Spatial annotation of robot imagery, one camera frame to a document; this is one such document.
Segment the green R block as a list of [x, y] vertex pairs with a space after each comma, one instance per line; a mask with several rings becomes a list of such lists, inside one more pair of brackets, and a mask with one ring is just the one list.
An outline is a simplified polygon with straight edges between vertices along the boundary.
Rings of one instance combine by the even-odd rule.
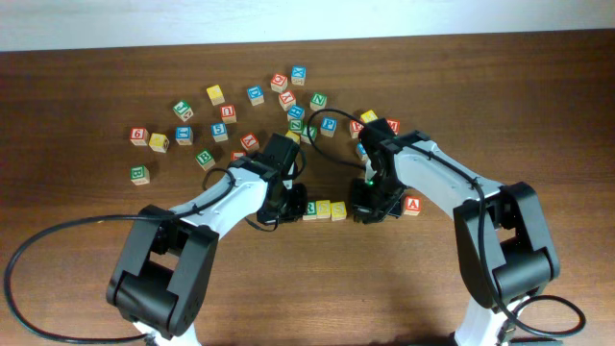
[[306, 211], [303, 215], [304, 220], [314, 220], [317, 218], [316, 202], [309, 201], [307, 203]]

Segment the yellow S block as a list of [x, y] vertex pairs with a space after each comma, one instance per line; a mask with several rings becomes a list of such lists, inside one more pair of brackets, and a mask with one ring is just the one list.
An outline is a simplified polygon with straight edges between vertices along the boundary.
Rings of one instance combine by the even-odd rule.
[[347, 217], [347, 209], [343, 201], [331, 203], [332, 221], [344, 220], [346, 217]]
[[317, 200], [315, 202], [316, 215], [318, 219], [327, 219], [331, 217], [331, 201]]

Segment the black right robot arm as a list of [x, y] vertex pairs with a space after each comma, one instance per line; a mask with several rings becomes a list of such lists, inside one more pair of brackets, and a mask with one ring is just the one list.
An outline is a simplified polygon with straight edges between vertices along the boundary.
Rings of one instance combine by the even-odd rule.
[[535, 190], [504, 185], [444, 154], [426, 134], [396, 136], [384, 119], [358, 134], [367, 155], [366, 176], [353, 182], [351, 205], [364, 224], [401, 214], [403, 193], [414, 188], [455, 223], [459, 270], [471, 295], [452, 345], [509, 345], [517, 330], [538, 342], [555, 332], [530, 329], [521, 311], [542, 299], [560, 274], [560, 261]]

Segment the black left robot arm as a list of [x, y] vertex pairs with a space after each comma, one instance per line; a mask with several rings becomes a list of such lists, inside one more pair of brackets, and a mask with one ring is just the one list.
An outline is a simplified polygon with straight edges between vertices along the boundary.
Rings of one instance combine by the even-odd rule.
[[108, 302], [148, 345], [195, 345], [219, 240], [254, 214], [252, 227], [273, 232], [302, 217], [307, 190], [296, 183], [304, 153], [274, 134], [265, 148], [232, 161], [223, 177], [171, 210], [148, 206], [124, 244], [107, 288]]

